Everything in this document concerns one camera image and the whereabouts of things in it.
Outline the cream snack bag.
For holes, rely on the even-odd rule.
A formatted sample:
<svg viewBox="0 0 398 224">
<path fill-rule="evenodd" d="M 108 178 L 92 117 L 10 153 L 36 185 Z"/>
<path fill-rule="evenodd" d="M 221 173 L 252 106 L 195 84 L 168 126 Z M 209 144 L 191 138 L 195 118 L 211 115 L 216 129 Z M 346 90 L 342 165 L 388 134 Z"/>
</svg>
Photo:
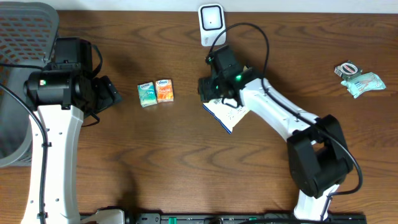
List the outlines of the cream snack bag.
<svg viewBox="0 0 398 224">
<path fill-rule="evenodd" d="M 203 108 L 220 123 L 228 134 L 233 132 L 233 128 L 249 112 L 246 107 L 238 105 L 235 97 L 214 99 L 202 104 Z"/>
</svg>

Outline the teal tissue box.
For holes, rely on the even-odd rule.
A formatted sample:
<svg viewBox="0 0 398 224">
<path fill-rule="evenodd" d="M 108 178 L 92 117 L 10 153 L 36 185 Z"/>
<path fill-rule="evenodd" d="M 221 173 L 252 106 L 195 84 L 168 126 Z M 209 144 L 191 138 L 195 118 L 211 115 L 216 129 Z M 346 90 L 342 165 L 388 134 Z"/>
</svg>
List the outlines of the teal tissue box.
<svg viewBox="0 0 398 224">
<path fill-rule="evenodd" d="M 137 86 L 140 104 L 143 108 L 157 104 L 155 86 L 153 82 Z"/>
</svg>

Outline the orange small packet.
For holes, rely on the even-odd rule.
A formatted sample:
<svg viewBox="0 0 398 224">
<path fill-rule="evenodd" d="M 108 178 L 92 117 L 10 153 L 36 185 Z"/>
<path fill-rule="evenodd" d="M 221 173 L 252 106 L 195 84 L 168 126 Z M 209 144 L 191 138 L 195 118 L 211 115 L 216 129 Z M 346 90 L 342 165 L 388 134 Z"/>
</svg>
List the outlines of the orange small packet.
<svg viewBox="0 0 398 224">
<path fill-rule="evenodd" d="M 157 102 L 169 102 L 174 100 L 174 90 L 170 79 L 157 80 L 155 82 Z"/>
</svg>

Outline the mint green wipes pack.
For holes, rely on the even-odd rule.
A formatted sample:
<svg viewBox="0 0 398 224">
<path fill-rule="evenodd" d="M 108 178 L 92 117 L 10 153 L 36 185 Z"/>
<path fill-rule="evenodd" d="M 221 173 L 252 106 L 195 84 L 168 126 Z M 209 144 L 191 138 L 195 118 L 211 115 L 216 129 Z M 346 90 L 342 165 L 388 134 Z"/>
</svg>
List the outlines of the mint green wipes pack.
<svg viewBox="0 0 398 224">
<path fill-rule="evenodd" d="M 359 75 L 351 80 L 343 80 L 341 84 L 347 88 L 353 98 L 367 91 L 386 89 L 384 82 L 373 72 Z"/>
</svg>

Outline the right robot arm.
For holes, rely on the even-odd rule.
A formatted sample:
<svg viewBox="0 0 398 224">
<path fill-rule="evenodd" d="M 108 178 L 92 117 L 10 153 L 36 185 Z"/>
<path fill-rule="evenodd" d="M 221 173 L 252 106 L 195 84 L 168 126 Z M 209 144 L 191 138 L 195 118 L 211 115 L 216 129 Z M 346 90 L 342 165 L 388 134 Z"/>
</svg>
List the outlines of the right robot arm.
<svg viewBox="0 0 398 224">
<path fill-rule="evenodd" d="M 211 75 L 198 81 L 201 101 L 234 100 L 269 124 L 287 143 L 290 175 L 300 190 L 295 218 L 325 221 L 332 197 L 354 168 L 338 120 L 299 108 L 259 70 L 242 66 L 227 45 L 205 61 Z"/>
</svg>

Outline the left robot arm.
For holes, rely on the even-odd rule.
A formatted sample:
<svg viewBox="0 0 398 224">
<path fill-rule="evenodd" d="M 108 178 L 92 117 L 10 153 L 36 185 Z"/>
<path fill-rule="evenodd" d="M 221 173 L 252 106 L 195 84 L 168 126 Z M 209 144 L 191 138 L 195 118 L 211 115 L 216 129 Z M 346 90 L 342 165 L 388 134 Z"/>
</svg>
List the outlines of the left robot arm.
<svg viewBox="0 0 398 224">
<path fill-rule="evenodd" d="M 127 223 L 120 208 L 81 217 L 76 199 L 77 146 L 83 120 L 122 98 L 93 66 L 97 46 L 78 37 L 57 38 L 54 59 L 24 83 L 32 129 L 32 163 L 23 223 Z"/>
</svg>

